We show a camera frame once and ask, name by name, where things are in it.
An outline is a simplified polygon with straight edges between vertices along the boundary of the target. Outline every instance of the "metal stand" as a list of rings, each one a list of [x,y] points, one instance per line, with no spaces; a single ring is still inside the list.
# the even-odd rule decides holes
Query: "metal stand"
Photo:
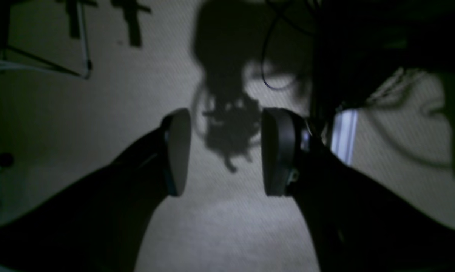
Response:
[[[75,76],[75,77],[80,77],[82,79],[87,79],[90,75],[92,65],[91,65],[91,61],[89,59],[88,43],[87,43],[86,29],[85,29],[85,23],[84,23],[85,15],[84,15],[84,11],[83,11],[83,5],[80,1],[77,1],[77,11],[79,14],[78,23],[79,23],[81,51],[82,51],[83,65],[84,65],[84,71],[82,73],[78,73],[78,72],[72,71],[70,69],[66,69],[65,67],[61,67],[57,64],[48,62],[47,60],[33,56],[27,52],[24,52],[20,49],[16,49],[12,46],[8,46],[6,49],[15,51],[26,57],[29,57],[31,59],[42,62],[42,63],[46,64],[47,66],[33,66],[33,65],[16,63],[16,62],[9,62],[7,60],[0,60],[0,71],[34,70],[34,71],[45,72],[45,73],[65,74],[67,76]]]

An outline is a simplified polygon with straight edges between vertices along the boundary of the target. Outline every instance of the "floor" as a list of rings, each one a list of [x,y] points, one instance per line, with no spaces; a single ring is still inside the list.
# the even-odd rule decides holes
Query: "floor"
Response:
[[[187,187],[155,212],[136,271],[318,270],[293,200],[264,194],[259,134],[249,122],[257,104],[307,113],[303,92],[309,84],[271,91],[259,76],[274,14],[255,1],[229,7],[225,0],[139,2],[151,8],[138,13],[141,44],[129,39],[122,9],[105,0],[86,6],[90,79],[0,74],[0,152],[12,152],[16,160],[0,174],[0,225],[107,165],[165,114],[186,107],[195,124]],[[235,18],[211,15],[222,9],[232,9]],[[11,17],[10,45],[81,68],[63,2],[21,2]],[[290,82],[310,55],[306,38],[289,31],[280,26],[272,38],[271,50],[283,50],[283,59],[273,54],[265,64],[276,86]],[[293,43],[283,43],[286,38]],[[426,74],[409,91],[361,110],[353,166],[455,228],[455,110],[436,111],[449,105],[447,82],[455,88],[455,77]],[[222,88],[238,91],[222,97],[216,91]],[[245,104],[230,131],[208,130],[203,112],[219,106],[212,96]]]

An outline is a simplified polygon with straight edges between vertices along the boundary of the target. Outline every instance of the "beige carpet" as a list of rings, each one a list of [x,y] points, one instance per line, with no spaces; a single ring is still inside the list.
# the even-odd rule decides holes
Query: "beige carpet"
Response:
[[[98,7],[86,7],[94,66],[89,80],[32,71],[0,74],[0,152],[10,151],[16,158],[14,167],[0,174],[0,224],[108,164],[136,138],[154,129],[163,115],[187,107],[195,110],[193,118],[199,124],[191,145],[188,184],[181,198],[167,199],[155,212],[136,271],[318,270],[310,235],[293,200],[264,194],[256,143],[259,135],[247,136],[248,152],[229,155],[235,173],[226,167],[222,148],[212,148],[205,141],[205,70],[193,50],[203,2],[141,3],[153,11],[138,14],[141,48],[129,46],[120,9],[104,0],[99,0]],[[240,7],[243,5],[250,10],[243,13],[242,23],[250,27],[226,34],[227,45],[218,52],[218,60],[229,63],[241,58],[245,62],[239,73],[241,83],[261,106],[306,113],[307,101],[300,100],[299,91],[273,92],[262,84],[257,60],[274,14],[255,2]],[[264,15],[257,17],[252,12]],[[11,45],[72,69],[81,67],[79,42],[68,36],[64,5],[34,0],[15,5],[11,15]],[[241,24],[234,15],[227,19],[224,24]],[[236,35],[249,40],[232,42]],[[284,40],[277,40],[282,47]],[[216,56],[216,49],[206,46],[204,50],[211,50],[206,55]],[[240,57],[223,55],[230,48],[236,53],[237,46],[249,50]],[[268,69],[281,67],[277,73],[281,76],[274,83],[289,81],[307,50],[296,43],[286,54],[298,60],[293,67],[278,65],[279,60],[272,57]],[[9,58],[22,60],[13,54]],[[434,77],[428,80],[437,82]],[[420,103],[443,95],[440,88],[433,88],[430,95],[424,93],[424,84],[413,90],[401,110],[371,112],[411,153],[443,167],[418,164],[393,150],[364,112],[358,122],[353,164],[432,217],[455,227],[450,126],[443,116],[417,117]],[[243,129],[241,125],[236,132]]]

